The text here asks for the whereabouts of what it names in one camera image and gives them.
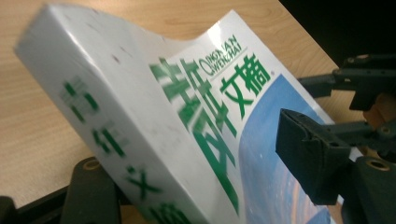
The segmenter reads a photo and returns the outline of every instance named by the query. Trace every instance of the wooden desk surface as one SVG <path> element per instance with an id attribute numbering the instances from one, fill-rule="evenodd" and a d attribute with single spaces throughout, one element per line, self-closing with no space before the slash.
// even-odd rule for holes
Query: wooden desk surface
<path id="1" fill-rule="evenodd" d="M 13 52 L 42 0 L 0 2 L 0 195 L 18 207 L 66 186 L 73 167 L 92 154 Z M 190 39 L 235 9 L 296 76 L 336 65 L 276 0 L 66 1 L 123 17 L 158 34 Z M 351 94 L 319 100 L 336 121 L 361 119 L 348 111 Z"/>

